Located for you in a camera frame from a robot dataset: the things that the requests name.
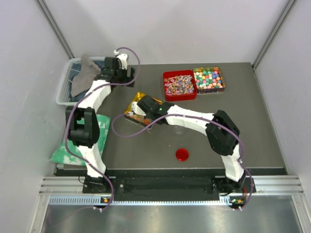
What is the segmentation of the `gold tin of gummy candies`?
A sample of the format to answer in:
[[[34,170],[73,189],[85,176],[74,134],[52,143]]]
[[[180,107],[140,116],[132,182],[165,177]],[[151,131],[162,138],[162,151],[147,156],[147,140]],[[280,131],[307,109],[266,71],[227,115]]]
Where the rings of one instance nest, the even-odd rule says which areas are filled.
[[[124,111],[125,118],[141,126],[148,126],[153,120],[151,111],[163,102],[142,92],[137,92]]]

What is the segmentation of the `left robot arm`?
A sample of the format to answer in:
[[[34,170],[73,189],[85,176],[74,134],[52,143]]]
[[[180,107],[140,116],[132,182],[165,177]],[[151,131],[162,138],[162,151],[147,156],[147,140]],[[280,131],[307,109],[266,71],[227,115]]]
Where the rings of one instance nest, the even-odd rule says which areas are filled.
[[[104,193],[110,188],[98,147],[100,127],[96,112],[115,86],[134,85],[135,69],[128,70],[127,61],[127,54],[116,54],[105,57],[104,67],[98,68],[88,57],[81,59],[78,85],[87,84],[90,89],[75,106],[66,109],[66,137],[77,146],[87,167],[83,193]]]

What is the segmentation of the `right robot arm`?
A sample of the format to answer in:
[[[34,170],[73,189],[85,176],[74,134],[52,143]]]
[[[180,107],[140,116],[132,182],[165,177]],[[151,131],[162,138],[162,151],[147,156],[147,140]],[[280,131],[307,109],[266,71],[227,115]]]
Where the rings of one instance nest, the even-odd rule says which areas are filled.
[[[131,109],[157,124],[180,126],[205,135],[211,149],[221,156],[225,167],[225,177],[212,182],[216,193],[224,196],[244,187],[246,174],[241,162],[240,130],[226,112],[200,113],[170,102],[160,104],[150,96],[133,102]]]

